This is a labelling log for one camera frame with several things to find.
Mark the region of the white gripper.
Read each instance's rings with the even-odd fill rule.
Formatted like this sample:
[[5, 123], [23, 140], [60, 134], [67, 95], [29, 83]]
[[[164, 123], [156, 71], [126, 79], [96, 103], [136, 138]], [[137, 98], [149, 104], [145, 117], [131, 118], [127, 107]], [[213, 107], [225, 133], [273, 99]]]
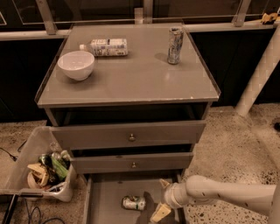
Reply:
[[170, 183], [165, 179], [159, 180], [163, 188], [163, 202], [157, 205], [155, 212], [150, 217], [152, 223], [160, 222], [173, 209], [185, 207], [188, 204], [188, 195], [185, 183]]

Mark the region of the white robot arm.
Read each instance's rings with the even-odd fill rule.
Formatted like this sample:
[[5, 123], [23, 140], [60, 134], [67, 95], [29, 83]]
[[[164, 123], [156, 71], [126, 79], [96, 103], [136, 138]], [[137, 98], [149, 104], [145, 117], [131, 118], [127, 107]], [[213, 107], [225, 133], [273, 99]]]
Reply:
[[152, 223], [160, 222], [172, 209], [222, 200], [267, 215], [268, 224], [280, 224], [280, 185], [223, 183], [200, 175], [180, 183], [160, 179], [160, 184], [161, 202], [150, 217]]

